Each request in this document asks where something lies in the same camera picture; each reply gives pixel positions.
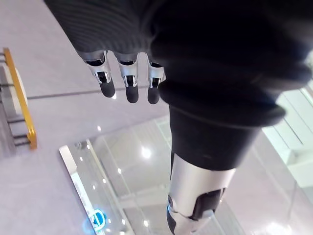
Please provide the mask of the left robot hand black cloth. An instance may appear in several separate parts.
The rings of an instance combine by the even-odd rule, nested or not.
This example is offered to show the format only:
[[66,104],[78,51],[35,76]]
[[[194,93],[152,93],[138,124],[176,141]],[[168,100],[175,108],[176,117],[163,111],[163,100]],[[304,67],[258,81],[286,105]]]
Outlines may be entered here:
[[285,110],[278,96],[307,85],[310,0],[47,0],[105,97],[118,60],[126,97],[138,101],[138,54],[148,57],[148,101],[169,106],[167,223],[190,235],[215,213],[263,127]]

